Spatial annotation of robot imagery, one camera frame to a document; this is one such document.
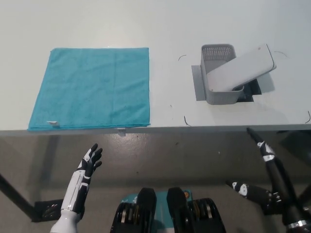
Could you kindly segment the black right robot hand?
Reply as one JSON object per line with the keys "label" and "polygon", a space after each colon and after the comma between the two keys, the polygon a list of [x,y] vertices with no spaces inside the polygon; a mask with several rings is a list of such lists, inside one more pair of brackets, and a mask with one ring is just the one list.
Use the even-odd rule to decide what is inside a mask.
{"label": "black right robot hand", "polygon": [[303,228],[311,224],[311,214],[304,209],[303,202],[297,197],[293,184],[283,163],[269,144],[253,129],[247,133],[255,141],[266,171],[271,181],[272,190],[238,181],[226,181],[226,184],[240,196],[258,204],[266,215],[281,214],[287,230]]}

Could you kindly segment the white and black left hand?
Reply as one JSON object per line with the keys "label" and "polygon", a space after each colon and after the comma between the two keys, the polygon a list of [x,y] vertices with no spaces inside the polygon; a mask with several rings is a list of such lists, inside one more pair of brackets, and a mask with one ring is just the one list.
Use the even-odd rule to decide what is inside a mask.
{"label": "white and black left hand", "polygon": [[71,177],[61,206],[62,210],[73,211],[78,215],[83,212],[92,174],[102,164],[100,161],[102,151],[102,148],[98,148],[98,144],[94,144],[84,155]]}

